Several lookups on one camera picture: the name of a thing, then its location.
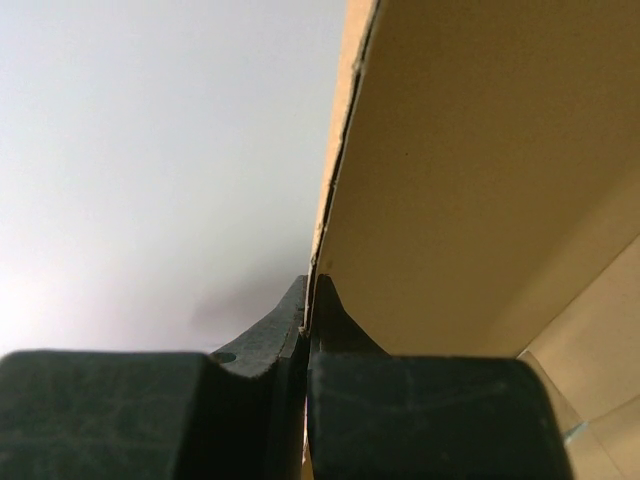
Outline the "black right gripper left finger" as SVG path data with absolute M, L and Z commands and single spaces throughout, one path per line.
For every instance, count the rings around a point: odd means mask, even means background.
M 5 479 L 297 479 L 307 280 L 213 353 L 23 350 L 1 361 Z

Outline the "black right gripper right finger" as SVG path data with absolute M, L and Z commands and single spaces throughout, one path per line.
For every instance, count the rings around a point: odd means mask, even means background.
M 307 428 L 318 479 L 570 479 L 535 371 L 513 358 L 398 356 L 314 283 Z

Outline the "brown cardboard paper box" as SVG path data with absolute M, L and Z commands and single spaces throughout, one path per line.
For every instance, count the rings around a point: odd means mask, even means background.
M 639 5 L 350 1 L 320 279 L 394 354 L 517 356 L 580 479 L 639 475 Z

